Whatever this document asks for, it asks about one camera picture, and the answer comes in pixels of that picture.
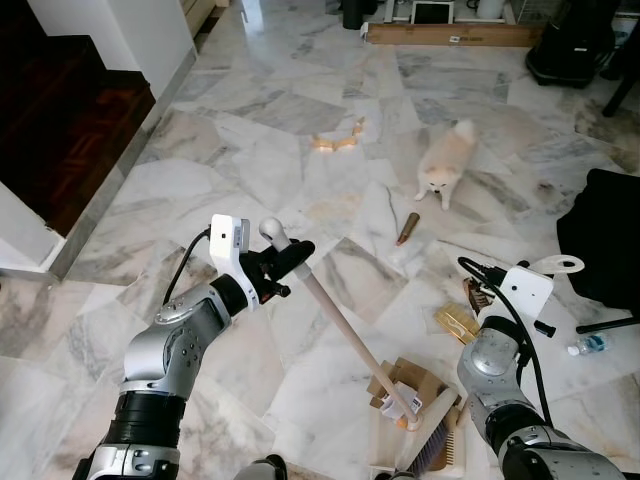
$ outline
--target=dog tail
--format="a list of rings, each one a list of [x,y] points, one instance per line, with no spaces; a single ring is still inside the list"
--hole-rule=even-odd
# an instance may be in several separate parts
[[[453,131],[456,132],[456,135],[462,137],[467,143],[476,143],[476,140],[478,139],[476,126],[473,123],[473,120],[460,120],[456,123],[456,126],[453,127]]]

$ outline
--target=bristles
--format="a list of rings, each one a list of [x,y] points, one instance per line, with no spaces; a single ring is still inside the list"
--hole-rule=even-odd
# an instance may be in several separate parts
[[[447,465],[453,465],[455,462],[455,435],[449,432],[447,435]]]
[[[445,448],[449,441],[449,431],[444,422],[440,422],[440,425],[435,429],[433,434],[427,440],[427,443],[422,447],[418,456],[413,460],[413,463],[409,466],[408,471],[413,473],[416,478],[419,478],[424,472],[429,469],[429,466],[433,461],[438,458],[442,449]],[[449,462],[449,449],[447,449],[447,463]]]

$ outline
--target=fluffy dog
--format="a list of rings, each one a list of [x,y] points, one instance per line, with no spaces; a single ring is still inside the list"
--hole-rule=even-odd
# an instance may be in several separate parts
[[[441,195],[442,209],[449,210],[451,194],[469,165],[477,143],[474,123],[461,120],[429,147],[418,167],[416,201],[432,191]]]

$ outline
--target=wall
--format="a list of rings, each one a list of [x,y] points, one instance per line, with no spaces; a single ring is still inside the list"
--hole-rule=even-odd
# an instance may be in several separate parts
[[[91,35],[108,69],[140,70],[106,0],[28,1],[47,35]]]
[[[37,269],[62,237],[0,183],[0,267]]]
[[[108,0],[134,58],[159,98],[193,40],[178,0]]]
[[[28,0],[47,35],[91,35],[107,68],[140,70],[160,98],[193,40],[178,0]]]

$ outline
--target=scattered toy pieces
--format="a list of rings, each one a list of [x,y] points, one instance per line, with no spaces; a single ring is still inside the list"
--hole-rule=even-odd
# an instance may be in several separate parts
[[[320,135],[313,136],[313,148],[330,148],[334,152],[339,148],[346,147],[347,145],[357,145],[358,139],[356,135],[362,133],[362,127],[364,125],[364,117],[361,117],[356,122],[355,127],[351,130],[351,136],[342,138],[340,140],[329,140],[328,138],[323,138]]]

